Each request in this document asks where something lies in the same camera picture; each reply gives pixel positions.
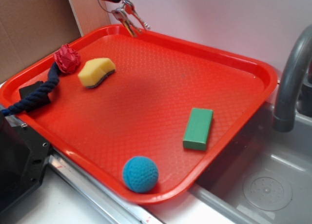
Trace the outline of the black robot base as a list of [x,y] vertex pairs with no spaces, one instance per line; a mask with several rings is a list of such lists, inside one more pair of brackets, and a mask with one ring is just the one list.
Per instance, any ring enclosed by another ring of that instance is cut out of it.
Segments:
[[51,153],[50,143],[29,126],[11,126],[0,115],[0,213],[38,189]]

